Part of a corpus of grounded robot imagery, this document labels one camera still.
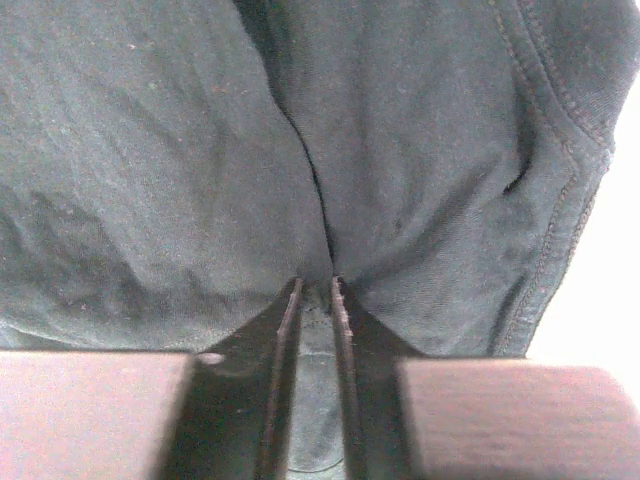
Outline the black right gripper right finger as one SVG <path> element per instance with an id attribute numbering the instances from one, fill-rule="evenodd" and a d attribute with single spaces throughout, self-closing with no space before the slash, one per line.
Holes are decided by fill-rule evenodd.
<path id="1" fill-rule="evenodd" d="M 331 287 L 350 479 L 635 479 L 639 412 L 595 366 L 427 356 Z"/>

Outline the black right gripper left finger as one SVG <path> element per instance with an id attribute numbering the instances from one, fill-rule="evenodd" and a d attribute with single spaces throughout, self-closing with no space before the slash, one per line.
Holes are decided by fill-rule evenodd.
<path id="1" fill-rule="evenodd" d="M 302 283 L 200 354 L 1 354 L 5 479 L 282 479 Z"/>

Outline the black t shirt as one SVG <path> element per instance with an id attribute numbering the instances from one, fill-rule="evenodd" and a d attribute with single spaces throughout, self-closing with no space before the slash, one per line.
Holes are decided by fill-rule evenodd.
<path id="1" fill-rule="evenodd" d="M 340 479 L 332 279 L 523 355 L 638 70 L 632 1 L 5 1 L 1 343 L 200 352 L 300 277 L 287 475 Z"/>

